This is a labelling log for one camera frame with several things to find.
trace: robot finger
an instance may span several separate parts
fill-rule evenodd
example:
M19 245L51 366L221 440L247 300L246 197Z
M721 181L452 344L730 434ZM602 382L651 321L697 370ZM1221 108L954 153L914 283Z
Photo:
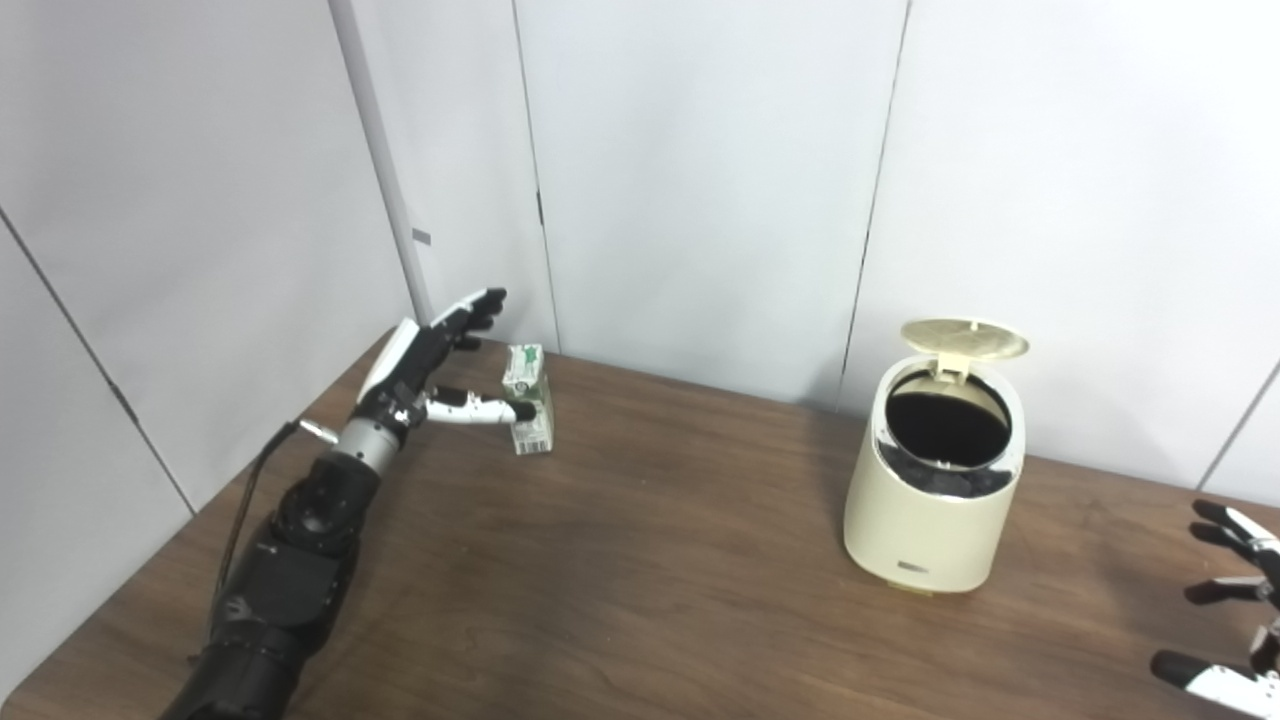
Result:
M1260 675L1274 673L1276 660L1280 659L1280 638L1276 637L1277 626L1263 625L1253 635L1253 647L1249 648L1249 667Z
M1271 584L1266 578L1213 578L1183 591L1192 605L1212 605L1224 600L1247 600L1258 602L1271 596Z
M1280 683L1270 676L1248 675L1169 650L1152 656L1151 673L1176 688L1231 710L1280 720L1280 702L1274 700Z
M1192 532L1193 538L1208 544L1229 548L1245 562L1253 564L1253 550L1221 527L1212 523L1192 523L1188 529Z

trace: green and white carton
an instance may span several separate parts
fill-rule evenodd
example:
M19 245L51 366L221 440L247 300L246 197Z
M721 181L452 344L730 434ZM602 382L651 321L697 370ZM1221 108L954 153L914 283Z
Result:
M543 352L543 346L511 346L507 370L502 374L502 389L507 400L532 402L538 409L538 416L532 420L511 425L516 455L550 452L556 414L552 409L552 388L547 383L547 354Z

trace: cable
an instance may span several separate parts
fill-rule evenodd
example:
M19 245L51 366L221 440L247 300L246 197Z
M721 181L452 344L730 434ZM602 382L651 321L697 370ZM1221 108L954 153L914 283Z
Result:
M248 479L244 480L244 492L241 495L241 505L236 510L236 519L232 520L232 530L227 538L227 547L223 548L223 561L218 566L218 580L214 583L214 605L218 605L218 596L221 594L223 587L227 584L227 574L232 568L232 556L236 555L236 544L239 542L239 532L244 525L244 518L248 515L250 501L253 500L253 491L257 489L257 477L262 473L262 468L266 465L266 460L271 456L280 445L298 429L298 421L291 420L275 430L271 439L266 441L262 450L259 451L257 459L253 460L253 469L248 473Z

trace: wooden table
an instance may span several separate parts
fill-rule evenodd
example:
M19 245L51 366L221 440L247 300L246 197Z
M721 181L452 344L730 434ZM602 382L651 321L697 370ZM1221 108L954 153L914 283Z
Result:
M493 345L456 354L438 380L497 389L503 360ZM370 361L308 416L340 425ZM412 436L291 717L1234 716L1147 673L1162 647L1243 661L1268 616L1181 600L1185 584L1248 574L1189 538L1188 491L1032 459L991 580L924 597L840 542L860 423L564 357L550 377L552 455L515 456L506 428ZM317 450L285 443L255 518ZM4 720L159 715L198 648L239 489L79 628ZM1280 528L1280 512L1240 507Z

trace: black robotic forearm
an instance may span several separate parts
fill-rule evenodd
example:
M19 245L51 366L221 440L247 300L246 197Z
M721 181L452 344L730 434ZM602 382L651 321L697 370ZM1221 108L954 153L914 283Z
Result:
M293 484L250 538L214 601L210 637L191 678L160 720L278 720L306 661L324 647L360 555L360 533L381 475L408 432L445 421L511 423L532 406L433 400L428 375L467 332L488 329L506 291L489 290L431 325L403 323L384 346L337 442Z
M219 593L209 643L161 720L283 717L307 659L333 629L360 555L374 469L342 452L316 459L250 538ZM332 521L312 502L344 500Z

